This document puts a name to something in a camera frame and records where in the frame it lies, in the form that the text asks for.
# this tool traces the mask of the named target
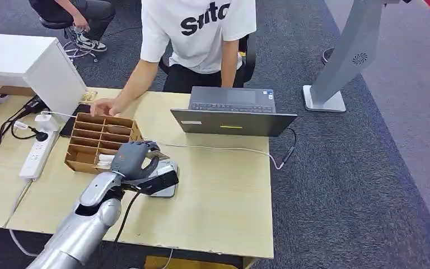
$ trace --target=speaker grille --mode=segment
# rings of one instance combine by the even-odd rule
[[[355,64],[356,66],[361,66],[362,64],[364,64],[366,61],[368,60],[368,54],[367,53],[358,53],[356,54],[353,59],[352,59],[352,63]]]

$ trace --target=white t-shirt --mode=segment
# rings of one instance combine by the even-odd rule
[[[141,59],[159,62],[171,40],[170,66],[209,74],[221,69],[223,40],[256,31],[256,6],[255,0],[142,0],[141,20]]]

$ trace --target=metal pole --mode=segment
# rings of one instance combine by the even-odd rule
[[[312,86],[303,87],[307,110],[345,112],[340,89],[374,60],[383,6],[399,2],[354,0],[344,31],[324,70]]]

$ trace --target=person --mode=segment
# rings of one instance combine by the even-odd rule
[[[100,42],[116,12],[113,4],[101,0],[29,0],[30,6],[48,22],[71,22],[83,32],[76,33],[80,48],[104,52]]]
[[[255,0],[142,0],[141,57],[115,99],[99,99],[91,114],[117,115],[148,90],[171,41],[163,91],[193,86],[243,87],[239,40],[256,31]]]

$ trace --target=laptop keyboard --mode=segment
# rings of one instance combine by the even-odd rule
[[[227,105],[227,104],[206,104],[192,103],[192,110],[213,110],[213,111],[233,111],[233,112],[256,112],[272,113],[273,108],[266,105]]]

